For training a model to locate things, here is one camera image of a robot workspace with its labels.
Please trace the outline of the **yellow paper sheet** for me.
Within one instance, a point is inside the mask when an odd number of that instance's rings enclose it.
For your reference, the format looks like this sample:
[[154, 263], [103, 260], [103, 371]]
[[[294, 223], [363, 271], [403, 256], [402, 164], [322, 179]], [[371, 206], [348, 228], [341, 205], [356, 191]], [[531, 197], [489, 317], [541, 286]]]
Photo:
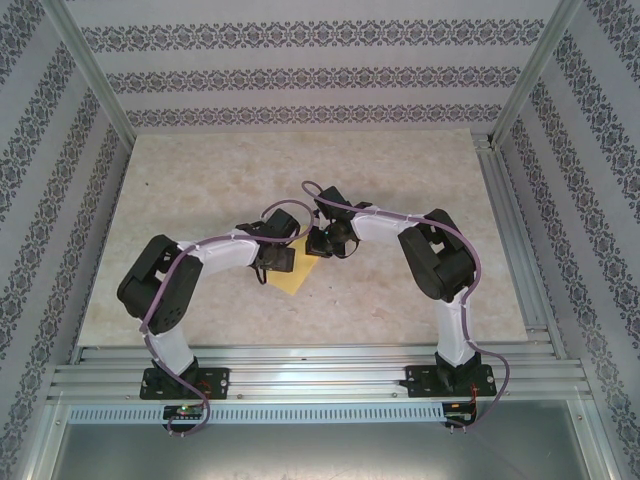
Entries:
[[294, 295], [319, 261], [318, 256], [306, 253], [307, 236], [295, 240], [291, 247], [295, 250], [291, 272], [271, 271], [267, 274], [267, 284], [289, 295]]

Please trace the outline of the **grey metal sheet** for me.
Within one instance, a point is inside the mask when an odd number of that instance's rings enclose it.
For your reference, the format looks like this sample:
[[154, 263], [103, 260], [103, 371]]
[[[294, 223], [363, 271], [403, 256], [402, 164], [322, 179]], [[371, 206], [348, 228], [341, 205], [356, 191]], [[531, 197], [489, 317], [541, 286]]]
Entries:
[[70, 424], [52, 480], [604, 480], [562, 401], [507, 402], [478, 427], [437, 423]]

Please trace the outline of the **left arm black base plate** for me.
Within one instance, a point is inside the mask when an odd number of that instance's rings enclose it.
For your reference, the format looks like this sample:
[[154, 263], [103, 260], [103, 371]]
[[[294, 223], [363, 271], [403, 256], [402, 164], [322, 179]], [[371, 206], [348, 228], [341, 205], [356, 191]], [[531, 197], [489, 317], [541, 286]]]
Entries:
[[[194, 367], [185, 371], [181, 378], [207, 399], [224, 400], [227, 398], [229, 376], [227, 368]], [[144, 370], [139, 397], [142, 400], [195, 400], [199, 395], [164, 370], [153, 367]]]

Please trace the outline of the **aluminium side rail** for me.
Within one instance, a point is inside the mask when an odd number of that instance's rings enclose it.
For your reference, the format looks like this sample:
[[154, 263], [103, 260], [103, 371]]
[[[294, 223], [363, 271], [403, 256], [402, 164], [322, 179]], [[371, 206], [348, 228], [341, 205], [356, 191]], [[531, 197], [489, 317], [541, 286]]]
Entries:
[[555, 356], [566, 360], [568, 354], [548, 299], [544, 283], [529, 241], [524, 220], [500, 152], [486, 135], [474, 135], [473, 145], [479, 159], [488, 197], [513, 280], [516, 297], [529, 330], [544, 329]]

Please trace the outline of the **aluminium frame bar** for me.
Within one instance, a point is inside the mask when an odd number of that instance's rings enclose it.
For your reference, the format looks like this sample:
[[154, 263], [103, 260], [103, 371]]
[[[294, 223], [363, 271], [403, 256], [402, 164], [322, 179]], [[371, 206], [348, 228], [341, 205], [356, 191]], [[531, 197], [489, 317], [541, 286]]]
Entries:
[[10, 480], [51, 480], [63, 443], [70, 407], [64, 397], [48, 397], [38, 412]]
[[67, 7], [65, 0], [39, 1], [63, 43], [71, 53], [88, 86], [93, 90], [100, 105], [105, 110], [125, 149], [128, 153], [131, 153], [136, 142], [134, 127], [80, 27]]
[[504, 142], [511, 125], [515, 122], [581, 4], [582, 0], [559, 0], [489, 135], [493, 149]]
[[594, 400], [566, 401], [589, 480], [623, 480]]

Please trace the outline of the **aluminium mounting rail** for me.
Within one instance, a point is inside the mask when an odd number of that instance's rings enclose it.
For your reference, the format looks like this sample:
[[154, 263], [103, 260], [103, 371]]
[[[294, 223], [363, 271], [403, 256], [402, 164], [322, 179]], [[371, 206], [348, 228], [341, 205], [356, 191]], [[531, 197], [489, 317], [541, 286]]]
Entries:
[[[550, 341], [498, 343], [489, 350], [497, 384], [506, 400], [573, 400], [593, 396], [583, 364], [558, 359]], [[211, 346], [194, 351], [204, 367], [230, 370], [232, 402], [382, 401], [406, 398], [404, 369], [434, 361], [435, 348], [414, 345]], [[71, 404], [125, 403], [139, 398], [142, 374], [150, 364], [138, 347], [83, 348], [71, 365], [55, 368], [48, 397]]]

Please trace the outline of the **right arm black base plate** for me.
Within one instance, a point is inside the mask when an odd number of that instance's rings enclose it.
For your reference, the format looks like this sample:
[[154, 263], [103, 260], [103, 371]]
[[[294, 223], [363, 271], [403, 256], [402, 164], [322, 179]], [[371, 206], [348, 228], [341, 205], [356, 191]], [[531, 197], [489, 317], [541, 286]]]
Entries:
[[479, 397], [494, 397], [496, 382], [490, 365], [450, 369], [437, 365], [407, 366], [406, 378], [400, 381], [410, 398], [467, 397], [475, 393]]

